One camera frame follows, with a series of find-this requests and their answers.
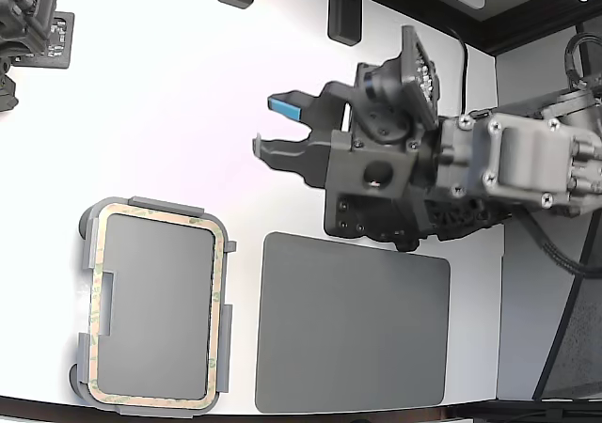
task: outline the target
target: robotic arm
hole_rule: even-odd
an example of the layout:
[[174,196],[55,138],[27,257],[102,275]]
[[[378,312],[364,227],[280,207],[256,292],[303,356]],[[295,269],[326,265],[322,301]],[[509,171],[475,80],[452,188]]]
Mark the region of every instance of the robotic arm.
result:
[[[567,48],[570,89],[440,117],[435,64],[404,26],[401,54],[379,67],[359,64],[354,86],[270,97],[271,110],[311,132],[300,142],[257,137],[255,154],[325,189],[325,232],[334,237],[367,236],[409,252],[431,235],[462,238],[514,214],[549,250],[532,212],[574,217],[602,208],[600,80],[574,71],[572,52],[591,40],[578,37]],[[341,130],[346,104],[349,132]],[[598,273],[572,266],[572,274]]]
[[[0,0],[0,111],[11,110],[19,102],[15,83],[7,76],[13,61],[47,54],[51,33],[55,32],[55,9],[56,0]],[[63,26],[55,28],[57,32],[64,30]],[[57,48],[63,50],[64,43],[62,39]],[[40,60],[28,58],[27,62],[29,66],[52,67]]]

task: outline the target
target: white tabletop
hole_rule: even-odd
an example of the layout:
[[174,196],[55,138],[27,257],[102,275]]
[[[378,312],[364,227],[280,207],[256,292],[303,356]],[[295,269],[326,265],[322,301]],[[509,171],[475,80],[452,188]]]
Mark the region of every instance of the white tabletop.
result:
[[[203,207],[238,242],[226,294],[230,392],[213,413],[258,412],[263,238],[327,237],[324,192],[271,171],[251,139],[307,134],[267,111],[271,93],[353,83],[357,62],[399,53],[400,25],[412,21],[364,6],[364,40],[349,48],[325,34],[327,0],[256,0],[244,11],[216,0],[58,0],[76,13],[71,68],[11,70],[21,103],[0,117],[0,396],[82,404],[68,382],[89,303],[77,223],[104,197],[145,196]],[[416,26],[442,79],[441,113],[455,114],[460,48]],[[495,60],[474,50],[468,103],[496,104]],[[502,235],[496,227],[420,250],[451,264],[444,403],[495,397]]]

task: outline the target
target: black cable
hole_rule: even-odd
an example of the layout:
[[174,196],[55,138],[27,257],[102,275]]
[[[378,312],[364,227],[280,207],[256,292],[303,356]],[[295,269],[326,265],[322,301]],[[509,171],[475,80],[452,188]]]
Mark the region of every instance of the black cable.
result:
[[460,45],[462,45],[462,50],[464,51],[464,59],[462,65],[462,85],[460,92],[462,93],[462,100],[460,103],[460,115],[463,115],[467,111],[467,75],[468,75],[468,47],[464,40],[458,35],[458,32],[453,28],[449,28],[450,32],[455,36],[456,39],[460,41]]
[[602,47],[602,38],[594,33],[577,33],[568,41],[564,50],[564,72],[568,78],[568,84],[572,89],[585,89],[587,83],[583,81],[583,77],[577,72],[575,66],[575,52],[579,45],[590,42]]
[[535,221],[535,218],[533,218],[533,215],[527,209],[524,207],[516,207],[512,209],[512,214],[518,218],[523,227],[529,232],[537,246],[544,251],[556,265],[563,268],[569,274],[584,279],[602,279],[602,268],[584,265],[566,256],[560,248],[549,239],[539,223]]

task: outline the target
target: gray plastic frame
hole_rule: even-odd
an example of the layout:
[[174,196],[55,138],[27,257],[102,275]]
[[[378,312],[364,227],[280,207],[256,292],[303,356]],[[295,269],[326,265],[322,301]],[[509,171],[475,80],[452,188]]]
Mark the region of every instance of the gray plastic frame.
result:
[[[122,415],[138,415],[138,416],[162,416],[162,417],[193,417],[195,415],[202,415],[211,410],[217,403],[220,393],[226,393],[229,389],[229,368],[230,368],[230,334],[231,334],[231,319],[232,319],[232,305],[224,304],[225,296],[225,285],[226,285],[226,270],[227,270],[227,256],[228,253],[236,250],[236,242],[230,241],[228,233],[223,224],[214,216],[205,213],[203,209],[183,206],[178,204],[172,204],[168,202],[162,202],[152,199],[146,199],[143,197],[132,197],[131,199],[124,199],[120,197],[109,197],[104,199],[88,209],[82,219],[80,220],[80,234],[84,238],[84,261],[83,268],[86,271],[91,271],[93,274],[97,273],[98,264],[98,246],[99,237],[103,237],[103,231],[101,230],[103,224],[102,215],[107,212],[121,213],[117,209],[128,209],[126,212],[135,212],[132,215],[137,217],[147,217],[148,219],[155,219],[158,221],[164,221],[170,224],[181,224],[183,226],[197,226],[206,224],[208,227],[214,227],[215,232],[220,233],[223,241],[220,246],[223,251],[221,253],[221,280],[217,292],[218,303],[219,303],[219,319],[216,324],[216,352],[214,356],[216,361],[214,364],[211,363],[211,358],[208,367],[208,382],[210,377],[214,381],[214,390],[208,394],[205,399],[200,401],[190,401],[185,399],[156,399],[156,398],[140,398],[140,397],[109,397],[105,399],[98,399],[99,395],[96,388],[94,387],[94,380],[90,379],[92,371],[91,369],[93,357],[90,355],[90,344],[92,346],[96,342],[94,335],[91,333],[80,334],[78,339],[78,350],[77,350],[77,363],[71,368],[70,371],[70,382],[71,387],[77,395],[93,407],[101,410],[113,411]],[[185,223],[176,222],[180,218]],[[216,249],[216,257],[214,265],[217,263],[218,252]],[[94,303],[94,285],[92,286],[91,301]],[[95,320],[90,316],[90,322],[88,331],[92,332]],[[138,405],[139,402],[145,400],[145,404]]]

